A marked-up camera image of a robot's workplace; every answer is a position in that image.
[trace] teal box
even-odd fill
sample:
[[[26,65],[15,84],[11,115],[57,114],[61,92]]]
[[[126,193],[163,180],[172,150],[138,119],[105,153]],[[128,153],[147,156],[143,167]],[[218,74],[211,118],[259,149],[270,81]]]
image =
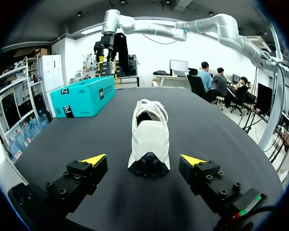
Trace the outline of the teal box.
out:
[[[50,93],[57,118],[96,116],[116,94],[113,76],[86,79]]]

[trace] green light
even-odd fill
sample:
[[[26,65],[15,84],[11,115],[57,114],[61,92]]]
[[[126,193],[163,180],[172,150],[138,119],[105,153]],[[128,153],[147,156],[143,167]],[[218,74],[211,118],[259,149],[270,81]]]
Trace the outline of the green light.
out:
[[[241,210],[241,211],[239,212],[239,214],[240,214],[240,216],[243,216],[243,215],[247,214],[247,212],[246,212],[245,210]]]

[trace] black tabletop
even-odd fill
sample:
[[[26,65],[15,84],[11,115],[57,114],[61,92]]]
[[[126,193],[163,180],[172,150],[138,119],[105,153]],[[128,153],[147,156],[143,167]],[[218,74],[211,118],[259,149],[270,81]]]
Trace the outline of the black tabletop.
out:
[[[171,170],[160,179],[143,179],[127,169],[131,120],[138,100],[160,101],[169,116]],[[186,89],[117,90],[96,117],[55,119],[16,162],[25,179],[45,189],[74,159],[106,154],[108,172],[93,196],[86,196],[67,218],[97,231],[211,231],[219,220],[194,196],[178,171],[179,156],[217,162],[221,171],[268,195],[274,205],[283,193],[272,164],[259,146],[231,119]],[[259,224],[265,214],[253,218]]]

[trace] computer monitor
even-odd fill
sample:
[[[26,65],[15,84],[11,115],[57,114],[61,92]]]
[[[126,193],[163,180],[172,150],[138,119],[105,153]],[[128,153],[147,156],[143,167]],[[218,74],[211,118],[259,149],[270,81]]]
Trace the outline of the computer monitor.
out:
[[[256,107],[261,110],[262,115],[270,116],[273,91],[271,88],[258,83],[258,95]]]
[[[188,62],[170,60],[170,69],[173,71],[188,72]]]
[[[232,82],[233,83],[238,83],[240,81],[241,77],[237,76],[235,74],[232,75]]]

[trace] man sitting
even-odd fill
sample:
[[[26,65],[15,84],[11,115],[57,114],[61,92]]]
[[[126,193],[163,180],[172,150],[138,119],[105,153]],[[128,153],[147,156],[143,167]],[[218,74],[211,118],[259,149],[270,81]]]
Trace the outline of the man sitting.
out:
[[[198,75],[203,83],[204,90],[206,93],[208,93],[209,89],[212,85],[212,78],[211,75],[208,73],[209,71],[209,64],[207,62],[201,63],[202,70],[198,71]]]
[[[243,94],[247,91],[246,84],[248,80],[246,77],[241,77],[240,81],[233,87],[228,87],[227,97],[225,98],[225,106],[229,107],[231,101],[235,98],[241,99]]]
[[[227,95],[227,79],[223,75],[223,68],[217,68],[217,73],[218,74],[216,74],[212,80],[213,82],[216,82],[216,88],[212,89],[209,102],[215,100],[216,96],[226,97]]]

